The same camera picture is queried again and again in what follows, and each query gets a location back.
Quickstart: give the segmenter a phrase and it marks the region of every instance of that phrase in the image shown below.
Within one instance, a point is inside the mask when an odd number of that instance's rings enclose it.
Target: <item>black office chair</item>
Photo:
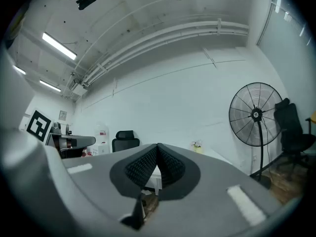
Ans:
[[[116,134],[116,139],[112,141],[112,151],[122,151],[139,146],[139,139],[134,137],[133,131],[119,131]]]
[[[311,166],[302,161],[303,159],[308,161],[308,156],[301,155],[301,152],[310,148],[315,142],[316,137],[311,134],[310,118],[306,119],[306,121],[309,121],[309,134],[303,134],[296,106],[293,103],[290,104],[290,100],[288,98],[285,98],[282,102],[276,104],[274,117],[280,125],[282,132],[281,143],[283,156],[288,157],[288,161],[278,164],[277,168],[282,165],[293,164],[292,170],[287,177],[290,181],[296,164],[301,165],[308,170],[311,169]]]

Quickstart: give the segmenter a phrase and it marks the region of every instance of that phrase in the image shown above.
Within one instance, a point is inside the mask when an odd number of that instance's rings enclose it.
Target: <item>wall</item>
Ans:
[[[268,18],[270,7],[271,0],[251,0],[250,14],[248,19],[248,47],[252,48],[257,44]]]
[[[192,141],[201,139],[206,154],[214,150],[247,174],[258,170],[260,149],[245,145],[231,130],[231,100],[240,88],[256,81],[273,85],[281,96],[286,92],[262,57],[233,48],[245,46],[245,41],[235,36],[186,39],[130,60],[104,75],[76,102],[73,132],[93,135],[95,123],[102,121],[109,127],[110,140],[119,130],[130,129],[142,144],[162,142],[189,149]],[[278,140],[269,144],[269,152],[271,158],[280,153]],[[254,155],[258,160],[252,162]]]
[[[42,86],[36,85],[30,81],[27,82],[34,90],[34,97],[24,114],[19,128],[25,128],[25,125],[29,120],[29,116],[32,114],[33,110],[37,108],[48,115],[48,117],[54,119],[54,121],[59,122],[61,124],[62,133],[65,134],[66,124],[69,124],[70,126],[72,125],[75,104],[71,100],[61,98],[61,96],[51,92],[49,89],[45,89]],[[66,121],[59,120],[60,111],[67,112]]]
[[[316,111],[316,50],[313,41],[299,36],[292,24],[284,20],[284,12],[272,12],[269,24],[260,43],[260,48],[271,61],[296,104],[298,116],[305,133],[308,133],[306,118]],[[312,124],[312,134],[316,125]],[[316,153],[316,145],[307,153]]]

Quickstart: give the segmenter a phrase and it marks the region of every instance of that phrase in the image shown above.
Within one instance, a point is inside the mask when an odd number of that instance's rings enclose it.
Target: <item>floor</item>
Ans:
[[[158,206],[158,196],[155,195],[155,192],[152,192],[150,195],[142,194],[142,199],[146,201],[146,206],[144,206],[146,215],[144,221],[146,222]]]
[[[266,169],[263,175],[270,177],[272,186],[270,189],[271,194],[278,199],[282,204],[289,202],[292,198],[298,197],[303,194],[304,187],[307,182],[307,170],[299,165],[295,166],[292,174],[292,181],[287,180],[288,173],[291,170],[291,165],[281,166],[277,169],[277,164],[286,161],[287,158],[281,157],[270,166],[270,170]],[[310,157],[309,164],[316,162],[316,157]],[[158,206],[158,196],[155,192],[150,195],[143,194],[143,200],[146,201],[144,211],[146,222]]]
[[[308,164],[315,162],[315,157],[311,156]],[[266,169],[263,175],[270,177],[272,186],[271,194],[277,198],[282,204],[289,202],[292,198],[296,198],[303,194],[307,183],[307,169],[296,165],[292,174],[292,181],[287,180],[288,173],[292,165],[280,166],[277,169],[277,164],[287,161],[287,158],[281,157],[270,167],[270,171]]]

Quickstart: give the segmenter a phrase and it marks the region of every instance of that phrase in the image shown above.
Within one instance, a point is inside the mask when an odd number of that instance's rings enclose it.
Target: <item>white pipe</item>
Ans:
[[[100,70],[100,67],[96,67],[88,76],[86,79],[83,80],[83,82],[88,81],[95,73],[97,73]]]
[[[186,36],[183,36],[183,37],[180,37],[180,38],[177,38],[177,39],[168,40],[168,44],[176,42],[178,40],[185,40],[185,39],[192,38],[192,37],[197,37],[197,36],[198,36],[198,34],[186,35]]]
[[[171,39],[176,39],[180,36],[187,36],[187,35],[192,35],[192,34],[201,34],[201,33],[209,33],[209,32],[214,32],[214,33],[217,33],[217,29],[216,28],[207,28],[207,29],[197,29],[197,30],[190,30],[190,31],[185,31],[185,32],[180,32],[180,33],[176,33],[176,34],[173,34],[173,35],[168,35],[166,37],[163,37],[163,38],[160,38],[160,39],[157,39],[155,41],[152,41],[146,45],[142,45],[140,46],[139,48],[137,49],[134,49],[132,51],[130,51],[129,53],[123,55],[121,58],[119,58],[118,60],[114,61],[112,64],[110,64],[108,66],[108,70],[110,68],[112,68],[114,65],[116,65],[117,63],[120,63],[122,60],[124,60],[126,57],[129,57],[131,55],[133,55],[134,53],[137,53],[151,45],[154,45],[156,43],[160,43],[160,42],[163,42],[165,40],[169,41]],[[243,30],[234,30],[234,29],[223,29],[222,30],[223,33],[227,33],[227,32],[233,32],[233,33],[238,33],[238,34],[247,34],[247,31],[243,31]]]
[[[99,71],[99,73],[97,73],[90,81],[91,82],[88,82],[87,81],[87,83],[88,84],[91,84],[94,80],[96,80],[97,78],[99,78],[101,75],[103,75],[103,74],[105,74],[107,71],[105,71],[105,70],[101,70],[101,71]]]
[[[181,24],[181,25],[172,26],[172,27],[168,27],[168,28],[159,30],[159,31],[157,31],[155,33],[152,33],[152,34],[149,34],[149,35],[147,35],[145,37],[142,37],[142,38],[134,41],[133,43],[127,45],[126,47],[122,48],[121,50],[119,50],[118,52],[116,52],[115,54],[113,54],[112,56],[107,58],[104,62],[102,62],[101,65],[105,66],[108,61],[113,60],[114,58],[116,58],[120,54],[126,52],[130,48],[132,48],[132,47],[134,47],[136,45],[139,45],[140,43],[145,42],[147,40],[150,40],[152,38],[158,37],[159,35],[170,33],[170,32],[176,31],[176,30],[182,30],[182,29],[186,29],[186,28],[191,28],[191,27],[217,26],[217,23],[218,23],[217,21],[192,22],[192,23]],[[249,29],[249,26],[247,26],[247,25],[238,24],[238,23],[232,23],[232,22],[225,22],[225,21],[222,22],[222,26],[234,26],[234,27],[240,27],[240,28]]]
[[[202,18],[202,17],[210,18],[210,17],[219,17],[219,16],[227,17],[227,16],[230,16],[230,15],[228,15],[228,14],[206,14],[205,13],[205,14],[191,14],[191,15],[185,15],[185,16],[182,15],[182,16],[179,16],[179,17],[169,17],[168,19],[166,19],[164,21],[161,21],[161,22],[149,25],[147,27],[144,27],[144,28],[138,30],[133,35],[131,35],[128,39],[122,40],[122,41],[119,41],[119,42],[115,43],[113,46],[111,46],[110,50],[113,50],[117,45],[120,45],[120,44],[132,39],[133,37],[137,36],[139,33],[147,30],[150,27],[154,27],[154,26],[161,25],[161,24],[172,24],[174,22],[179,23],[180,21],[184,21],[184,20],[188,20],[188,19],[192,20],[194,18],[199,19],[199,18]]]
[[[226,35],[239,35],[239,36],[247,36],[247,31],[241,31],[242,33],[234,33],[234,32],[222,32],[221,31],[221,34],[226,34]],[[107,72],[118,67],[119,65],[122,65],[123,63],[135,58],[136,56],[139,56],[145,52],[148,52],[150,50],[153,50],[157,47],[160,47],[160,46],[163,46],[163,45],[166,45],[166,44],[169,44],[169,43],[172,43],[172,42],[175,42],[175,41],[178,41],[178,40],[184,40],[184,39],[188,39],[188,38],[193,38],[193,37],[197,37],[197,36],[206,36],[206,35],[215,35],[217,34],[217,30],[214,31],[214,32],[207,32],[207,33],[199,33],[199,34],[192,34],[192,35],[186,35],[186,36],[182,36],[182,37],[179,37],[179,38],[174,38],[172,40],[167,40],[165,42],[162,42],[162,43],[159,43],[157,45],[154,45],[154,46],[151,46],[150,48],[147,48],[147,49],[144,49],[143,51],[141,52],[138,52],[135,54],[135,52],[131,52],[129,53],[128,55],[125,55],[123,60],[119,61],[119,62],[115,62],[113,64],[111,64],[108,68],[107,68]],[[93,80],[91,80],[91,82],[89,84],[92,84],[94,83],[94,81],[96,81],[100,76],[102,76],[105,72],[102,72],[100,73],[100,75],[98,76],[95,76],[93,78]]]

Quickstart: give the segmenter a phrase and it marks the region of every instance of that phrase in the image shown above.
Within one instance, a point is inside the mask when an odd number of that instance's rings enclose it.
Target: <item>fan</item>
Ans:
[[[256,179],[268,189],[271,186],[270,179],[261,176],[263,146],[272,142],[280,133],[279,125],[274,120],[274,111],[275,104],[281,101],[279,93],[270,85],[255,82],[237,92],[229,109],[230,124],[237,138],[247,145],[261,147],[260,170]]]

